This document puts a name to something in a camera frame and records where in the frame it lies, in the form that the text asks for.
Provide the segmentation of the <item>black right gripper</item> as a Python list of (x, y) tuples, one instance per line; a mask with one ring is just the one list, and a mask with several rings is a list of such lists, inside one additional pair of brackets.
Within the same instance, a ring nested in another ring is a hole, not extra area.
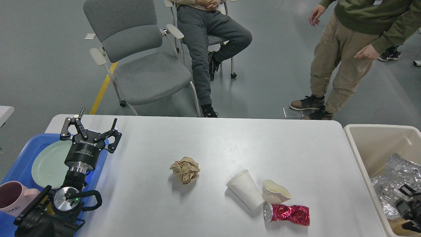
[(399, 198), (394, 203), (400, 216), (409, 220), (401, 225), (402, 228), (413, 232), (421, 232), (421, 198), (419, 193), (407, 184), (401, 186), (399, 191), (409, 198), (408, 200)]

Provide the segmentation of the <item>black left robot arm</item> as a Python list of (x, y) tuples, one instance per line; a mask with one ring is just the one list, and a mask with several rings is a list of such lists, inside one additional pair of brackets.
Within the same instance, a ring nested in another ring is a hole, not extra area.
[(72, 237), (85, 224), (79, 214), (101, 207), (100, 192), (85, 190), (86, 177), (96, 169), (103, 150), (114, 153), (122, 134), (116, 118), (107, 132), (85, 129), (81, 123), (84, 111), (67, 117), (60, 133), (61, 141), (72, 142), (64, 160), (68, 171), (63, 184), (59, 189), (47, 185), (17, 216), (16, 237)]

